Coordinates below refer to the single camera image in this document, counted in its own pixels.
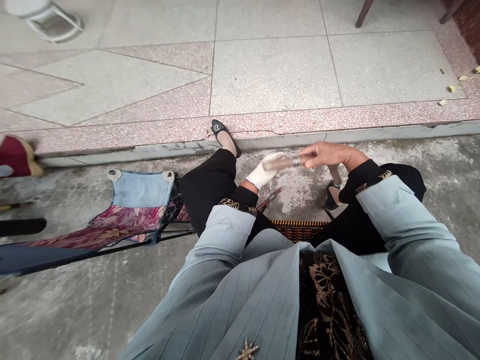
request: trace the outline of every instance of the blazer sleeve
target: blazer sleeve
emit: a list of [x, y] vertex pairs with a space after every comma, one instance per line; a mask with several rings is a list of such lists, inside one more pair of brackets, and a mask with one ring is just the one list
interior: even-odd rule
[[174, 329], [214, 293], [223, 278], [241, 260], [255, 216], [226, 205], [214, 206], [206, 228], [167, 295], [133, 336], [120, 358], [137, 359], [155, 338]]
[[430, 289], [480, 320], [480, 267], [398, 176], [356, 198], [385, 241], [393, 274]]

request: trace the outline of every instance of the concrete ground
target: concrete ground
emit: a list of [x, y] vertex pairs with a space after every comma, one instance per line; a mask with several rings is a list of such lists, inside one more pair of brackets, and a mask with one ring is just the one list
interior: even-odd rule
[[[480, 262], [480, 135], [355, 145], [379, 164], [415, 166], [425, 180], [424, 204], [457, 237], [462, 250]], [[297, 148], [284, 149], [295, 153]], [[238, 160], [241, 181], [271, 150], [247, 151]], [[125, 170], [184, 174], [207, 155], [131, 162]], [[29, 209], [2, 214], [46, 217], [37, 235], [3, 242], [50, 238], [85, 227], [106, 209], [112, 187], [106, 170], [114, 166], [49, 170], [42, 178], [0, 181], [0, 204], [35, 201]], [[266, 214], [271, 219], [326, 219], [321, 205], [329, 176], [325, 169], [284, 170], [260, 193], [283, 191]], [[125, 344], [168, 291], [196, 235], [132, 249], [57, 269], [4, 278], [0, 295], [0, 349], [5, 360], [117, 359]]]

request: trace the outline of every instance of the light blue pinstripe blazer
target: light blue pinstripe blazer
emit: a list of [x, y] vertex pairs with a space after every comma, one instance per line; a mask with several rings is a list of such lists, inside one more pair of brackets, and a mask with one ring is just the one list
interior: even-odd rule
[[206, 229], [121, 359], [294, 359], [299, 252], [335, 254], [375, 359], [480, 358], [480, 268], [397, 177], [357, 195], [385, 240], [391, 272], [333, 240], [314, 249], [215, 206]]

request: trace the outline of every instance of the red shoe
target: red shoe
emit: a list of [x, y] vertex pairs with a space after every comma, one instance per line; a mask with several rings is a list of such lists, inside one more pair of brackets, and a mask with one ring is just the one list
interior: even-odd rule
[[40, 176], [43, 169], [34, 161], [34, 150], [21, 137], [6, 135], [0, 144], [0, 178]]

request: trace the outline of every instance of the foot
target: foot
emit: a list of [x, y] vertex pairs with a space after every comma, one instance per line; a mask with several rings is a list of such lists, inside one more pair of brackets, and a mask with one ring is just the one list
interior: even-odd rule
[[213, 119], [211, 121], [211, 131], [220, 143], [222, 149], [228, 150], [237, 159], [242, 155], [242, 151], [230, 135], [229, 130], [220, 121]]
[[323, 208], [329, 211], [335, 210], [340, 205], [342, 205], [339, 200], [340, 185], [336, 185], [332, 180], [328, 183], [326, 190], [328, 191], [328, 196], [326, 198], [325, 204], [323, 204]]
[[228, 150], [233, 154], [234, 157], [237, 157], [237, 149], [235, 148], [235, 143], [228, 132], [226, 132], [225, 130], [220, 131], [216, 134], [216, 139], [220, 143], [222, 149]]

